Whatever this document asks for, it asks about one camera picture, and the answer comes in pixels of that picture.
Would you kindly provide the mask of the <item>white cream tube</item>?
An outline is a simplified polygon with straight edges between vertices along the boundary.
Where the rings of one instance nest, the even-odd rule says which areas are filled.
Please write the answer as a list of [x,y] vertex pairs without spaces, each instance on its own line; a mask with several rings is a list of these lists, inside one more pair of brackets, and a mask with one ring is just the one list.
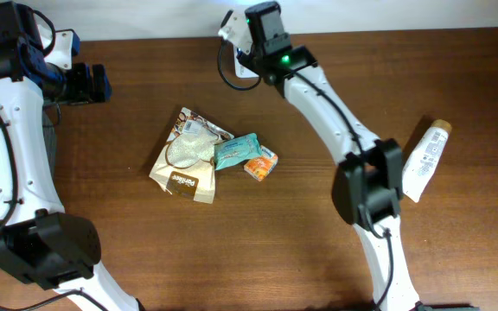
[[408,157],[402,171],[402,188],[413,202],[419,202],[434,175],[451,130],[447,121],[435,120]]

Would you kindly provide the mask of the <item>teal wet wipes pack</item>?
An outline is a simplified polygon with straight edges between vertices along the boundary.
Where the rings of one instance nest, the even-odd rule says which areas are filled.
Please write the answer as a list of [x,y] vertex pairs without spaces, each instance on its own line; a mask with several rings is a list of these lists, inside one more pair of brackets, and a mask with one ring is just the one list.
[[214,146],[216,170],[229,168],[260,156],[262,156],[262,150],[255,133],[227,140]]

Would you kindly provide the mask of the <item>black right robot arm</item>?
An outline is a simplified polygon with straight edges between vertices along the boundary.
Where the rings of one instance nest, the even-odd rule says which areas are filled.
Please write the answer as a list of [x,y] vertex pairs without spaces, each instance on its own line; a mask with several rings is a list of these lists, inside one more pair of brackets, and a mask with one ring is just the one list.
[[255,4],[244,15],[251,47],[239,62],[302,113],[337,166],[332,201],[361,241],[373,282],[374,309],[416,309],[419,296],[400,236],[400,146],[364,126],[336,94],[313,54],[305,46],[292,46],[279,3]]

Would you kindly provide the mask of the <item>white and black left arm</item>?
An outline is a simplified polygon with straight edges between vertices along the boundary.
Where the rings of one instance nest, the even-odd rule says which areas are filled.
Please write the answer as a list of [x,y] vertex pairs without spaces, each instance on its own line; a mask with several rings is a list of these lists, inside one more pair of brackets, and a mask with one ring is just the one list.
[[112,94],[103,66],[73,61],[79,50],[71,29],[0,3],[0,269],[83,310],[139,310],[103,265],[94,224],[66,213],[53,182],[46,109]]

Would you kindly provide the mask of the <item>orange juice carton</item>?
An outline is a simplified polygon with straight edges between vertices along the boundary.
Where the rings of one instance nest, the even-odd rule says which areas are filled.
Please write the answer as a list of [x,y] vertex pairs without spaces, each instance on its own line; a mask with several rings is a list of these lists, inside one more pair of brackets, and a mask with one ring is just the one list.
[[249,160],[244,165],[244,170],[255,180],[262,181],[269,173],[276,167],[278,163],[278,156],[261,145],[262,155]]

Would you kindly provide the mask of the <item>beige seed pouch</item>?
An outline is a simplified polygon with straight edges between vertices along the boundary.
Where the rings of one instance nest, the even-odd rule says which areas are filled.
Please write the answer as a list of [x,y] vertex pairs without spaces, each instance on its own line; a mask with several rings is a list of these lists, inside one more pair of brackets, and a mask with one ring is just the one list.
[[168,194],[211,204],[215,195],[214,146],[233,138],[183,107],[149,177]]

